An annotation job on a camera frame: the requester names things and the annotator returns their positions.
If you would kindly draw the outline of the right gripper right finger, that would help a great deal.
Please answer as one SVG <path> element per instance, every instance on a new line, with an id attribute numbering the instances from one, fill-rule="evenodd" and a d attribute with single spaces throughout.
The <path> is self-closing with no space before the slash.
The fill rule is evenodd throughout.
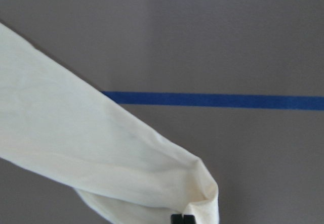
<path id="1" fill-rule="evenodd" d="M 183 223 L 184 224 L 195 224 L 195 216 L 194 215 L 183 215 Z"/>

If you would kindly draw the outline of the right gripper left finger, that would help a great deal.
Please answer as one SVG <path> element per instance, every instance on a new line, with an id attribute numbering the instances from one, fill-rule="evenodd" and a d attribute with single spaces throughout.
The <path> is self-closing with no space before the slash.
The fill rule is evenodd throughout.
<path id="1" fill-rule="evenodd" d="M 183 224 L 182 214 L 172 214 L 171 215 L 171 224 Z"/>

